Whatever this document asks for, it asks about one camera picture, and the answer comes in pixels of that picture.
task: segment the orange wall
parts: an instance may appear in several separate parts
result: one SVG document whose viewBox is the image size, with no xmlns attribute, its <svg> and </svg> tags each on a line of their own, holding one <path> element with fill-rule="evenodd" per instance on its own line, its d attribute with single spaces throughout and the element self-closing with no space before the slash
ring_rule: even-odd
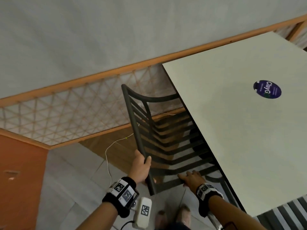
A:
<svg viewBox="0 0 307 230">
<path fill-rule="evenodd" d="M 0 227 L 35 229 L 48 150 L 0 135 Z M 20 171 L 13 179 L 5 170 Z"/>
</svg>

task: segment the table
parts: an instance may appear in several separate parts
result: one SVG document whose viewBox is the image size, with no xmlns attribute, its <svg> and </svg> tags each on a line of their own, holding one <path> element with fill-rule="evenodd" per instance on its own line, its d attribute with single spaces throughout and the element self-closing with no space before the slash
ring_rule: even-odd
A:
<svg viewBox="0 0 307 230">
<path fill-rule="evenodd" d="M 163 67 L 248 214 L 307 194 L 305 51 L 269 32 Z"/>
</svg>

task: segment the foot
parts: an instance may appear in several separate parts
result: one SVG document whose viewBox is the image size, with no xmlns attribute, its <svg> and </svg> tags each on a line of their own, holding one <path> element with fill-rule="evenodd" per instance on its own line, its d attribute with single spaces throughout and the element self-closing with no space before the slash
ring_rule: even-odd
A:
<svg viewBox="0 0 307 230">
<path fill-rule="evenodd" d="M 191 211 L 190 209 L 184 204 L 181 206 L 178 212 L 178 216 L 176 222 L 182 222 L 185 226 L 190 228 L 191 225 Z"/>
<path fill-rule="evenodd" d="M 157 213 L 154 228 L 156 230 L 164 230 L 167 226 L 167 217 L 165 211 L 161 210 Z"/>
</svg>

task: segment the purple sticker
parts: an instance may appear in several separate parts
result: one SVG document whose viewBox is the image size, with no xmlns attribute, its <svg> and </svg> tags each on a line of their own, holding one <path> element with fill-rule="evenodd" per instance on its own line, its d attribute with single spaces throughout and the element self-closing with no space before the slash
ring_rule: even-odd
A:
<svg viewBox="0 0 307 230">
<path fill-rule="evenodd" d="M 278 85 L 266 80 L 255 82 L 254 90 L 257 90 L 257 94 L 265 98 L 278 98 L 282 94 Z"/>
</svg>

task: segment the wooden trim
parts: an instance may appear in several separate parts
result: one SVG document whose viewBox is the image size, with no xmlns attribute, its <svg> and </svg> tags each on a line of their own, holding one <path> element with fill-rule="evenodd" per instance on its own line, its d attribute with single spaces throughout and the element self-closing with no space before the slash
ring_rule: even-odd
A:
<svg viewBox="0 0 307 230">
<path fill-rule="evenodd" d="M 290 34 L 286 37 L 286 40 L 293 42 L 298 34 L 305 28 L 305 26 L 307 26 L 307 20 L 296 24 Z"/>
<path fill-rule="evenodd" d="M 12 138 L 12 139 L 17 139 L 19 141 L 22 141 L 22 142 L 25 142 L 25 143 L 28 143 L 28 144 L 32 144 L 32 145 L 35 145 L 37 147 L 41 147 L 41 148 L 44 148 L 44 149 L 49 150 L 51 148 L 50 145 L 38 142 L 36 140 L 27 138 L 27 137 L 22 136 L 22 135 L 18 135 L 16 133 L 13 133 L 13 132 L 10 132 L 10 131 L 6 131 L 6 130 L 1 129 L 1 128 L 0 128 L 0 135 L 4 135 L 4 136 Z"/>
<path fill-rule="evenodd" d="M 64 91 L 67 90 L 68 88 L 72 88 L 72 87 L 78 87 L 81 86 L 85 83 L 90 83 L 90 82 L 94 82 L 97 81 L 99 79 L 105 78 L 105 77 L 110 77 L 116 74 L 121 74 L 121 73 L 125 73 L 125 72 L 129 72 L 129 71 L 133 71 L 136 69 L 141 69 L 150 65 L 154 65 L 154 64 L 158 64 L 158 63 L 164 63 L 167 61 L 171 61 L 171 60 L 175 60 L 175 59 L 179 59 L 185 56 L 189 56 L 195 53 L 199 53 L 202 51 L 206 51 L 212 48 L 216 48 L 219 46 L 223 46 L 232 42 L 236 42 L 236 41 L 240 41 L 246 38 L 250 38 L 256 35 L 260 35 L 269 31 L 273 31 L 276 30 L 278 28 L 282 28 L 285 26 L 289 26 L 289 25 L 293 25 L 293 24 L 297 24 L 300 22 L 303 22 L 307 20 L 307 14 L 306 15 L 302 15 L 300 17 L 294 18 L 294 19 L 290 19 L 281 23 L 276 23 L 267 27 L 263 27 L 263 28 L 259 28 L 256 30 L 252 30 L 243 34 L 238 34 L 236 36 L 232 36 L 229 38 L 225 38 L 225 39 L 221 39 L 218 41 L 214 41 L 214 42 L 210 42 L 207 44 L 203 44 L 201 46 L 197 46 L 197 47 L 193 47 L 187 50 L 183 50 L 183 51 L 179 51 L 179 52 L 175 52 L 172 54 L 168 54 L 168 55 L 164 55 L 164 56 L 160 56 L 154 59 L 150 59 L 150 60 L 146 60 L 146 61 L 142 61 L 142 62 L 138 62 L 135 64 L 131 64 L 131 65 L 127 65 L 127 66 L 123 66 L 117 69 L 112 69 L 112 70 L 108 70 L 105 72 L 101 72 L 101 73 L 97 73 L 97 74 L 93 74 L 93 75 L 89 75 L 86 77 L 81 77 L 81 78 L 77 78 L 71 81 L 66 81 L 63 83 L 59 83 L 56 85 L 51 85 L 48 87 L 44 87 L 44 88 L 39 88 L 39 89 L 35 89 L 32 91 L 28 91 L 28 92 L 24 92 L 21 94 L 17 94 L 17 95 L 13 95 L 10 97 L 5 97 L 0 99 L 0 107 L 4 107 L 4 106 L 9 106 L 9 105 L 13 105 L 17 102 L 21 102 L 21 101 L 26 101 L 26 100 L 30 100 L 33 99 L 35 97 L 42 97 L 42 96 L 46 96 L 46 95 L 50 95 L 54 92 L 60 92 L 60 91 Z"/>
<path fill-rule="evenodd" d="M 183 111 L 185 111 L 184 107 L 176 109 L 176 110 L 169 111 L 167 113 L 163 113 L 163 114 L 153 116 L 152 119 L 159 119 L 159 118 L 162 118 L 164 116 L 167 116 L 167 115 L 170 115 L 170 114 L 177 114 L 177 113 L 180 113 L 180 112 L 183 112 Z M 78 143 L 78 142 L 86 140 L 86 139 L 90 139 L 90 138 L 93 138 L 93 137 L 96 137 L 96 136 L 100 136 L 100 135 L 104 135 L 104 134 L 107 134 L 107 133 L 110 133 L 110 132 L 118 131 L 118 130 L 121 130 L 121 129 L 127 128 L 127 127 L 131 127 L 131 124 L 128 123 L 128 124 L 121 125 L 121 126 L 118 126 L 118 127 L 114 127 L 114 128 L 111 128 L 111 129 L 108 129 L 108 130 L 105 130 L 105 131 L 101 131 L 101 132 L 98 132 L 98 133 L 87 135 L 87 136 L 84 136 L 84 137 L 81 137 L 81 138 L 78 138 L 78 139 L 73 139 L 73 140 L 70 140 L 70 141 L 66 141 L 64 143 L 59 143 L 59 144 L 51 146 L 50 149 L 66 146 L 66 145 L 69 145 L 69 144 L 72 144 L 72 143 Z"/>
</svg>

